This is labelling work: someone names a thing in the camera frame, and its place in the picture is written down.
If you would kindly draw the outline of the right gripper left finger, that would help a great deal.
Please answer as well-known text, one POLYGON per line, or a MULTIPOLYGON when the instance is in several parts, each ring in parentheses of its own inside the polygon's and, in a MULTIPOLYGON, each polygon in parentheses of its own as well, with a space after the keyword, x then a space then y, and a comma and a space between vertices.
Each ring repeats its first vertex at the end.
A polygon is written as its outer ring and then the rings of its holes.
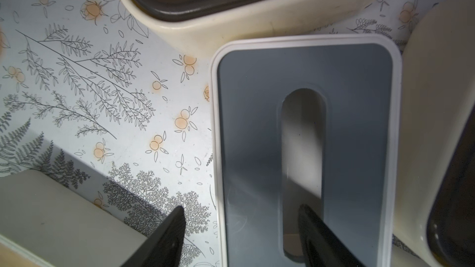
POLYGON ((185 230, 184 208, 177 206, 122 267, 178 267, 185 230))

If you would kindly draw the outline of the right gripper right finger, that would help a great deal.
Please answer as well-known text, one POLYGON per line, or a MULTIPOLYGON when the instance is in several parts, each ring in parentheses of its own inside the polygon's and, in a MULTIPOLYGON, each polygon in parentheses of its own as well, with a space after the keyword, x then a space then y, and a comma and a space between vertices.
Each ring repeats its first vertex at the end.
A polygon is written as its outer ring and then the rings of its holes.
POLYGON ((310 206, 299 207, 298 227, 307 267, 363 266, 310 206))

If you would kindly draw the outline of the white box bamboo lid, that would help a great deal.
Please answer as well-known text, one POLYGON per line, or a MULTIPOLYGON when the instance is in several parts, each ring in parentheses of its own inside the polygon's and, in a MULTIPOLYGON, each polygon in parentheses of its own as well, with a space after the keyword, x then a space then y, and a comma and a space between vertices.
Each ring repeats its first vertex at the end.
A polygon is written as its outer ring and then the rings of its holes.
POLYGON ((1 178, 1 241, 44 264, 119 267, 146 239, 38 171, 1 178))

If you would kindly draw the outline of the white box grey lid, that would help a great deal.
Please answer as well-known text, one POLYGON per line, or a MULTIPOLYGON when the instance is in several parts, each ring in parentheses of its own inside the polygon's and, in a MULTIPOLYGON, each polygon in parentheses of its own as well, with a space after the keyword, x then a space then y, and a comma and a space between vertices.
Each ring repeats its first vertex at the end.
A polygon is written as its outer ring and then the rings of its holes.
POLYGON ((389 266, 402 82, 392 40, 240 40, 210 73, 221 264, 305 267, 308 205, 364 267, 389 266))

